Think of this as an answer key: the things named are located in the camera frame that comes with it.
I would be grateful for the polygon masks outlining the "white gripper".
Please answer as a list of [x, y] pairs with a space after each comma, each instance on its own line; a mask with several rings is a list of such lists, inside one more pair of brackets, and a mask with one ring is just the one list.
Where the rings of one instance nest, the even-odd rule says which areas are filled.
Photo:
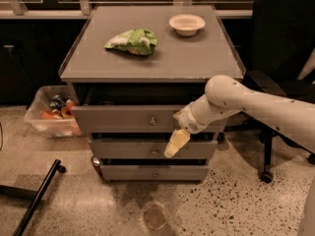
[[198, 107], [194, 104], [188, 104], [173, 114], [173, 118], [181, 129], [172, 133], [166, 145], [164, 155], [167, 158], [174, 157], [189, 142], [190, 134], [198, 134], [208, 127], [207, 114], [208, 112], [204, 107]]

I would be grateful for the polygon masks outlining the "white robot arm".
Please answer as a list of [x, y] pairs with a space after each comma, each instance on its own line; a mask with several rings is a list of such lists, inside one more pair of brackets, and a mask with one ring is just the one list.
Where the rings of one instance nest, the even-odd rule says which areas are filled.
[[[205, 93], [174, 114], [179, 127], [164, 154], [174, 156], [190, 137], [214, 122], [244, 112], [310, 151], [315, 150], [315, 111], [309, 102], [247, 88], [227, 76], [211, 78]], [[179, 236], [315, 236], [314, 182], [295, 188], [251, 179], [231, 159], [206, 183], [210, 194], [184, 209]]]

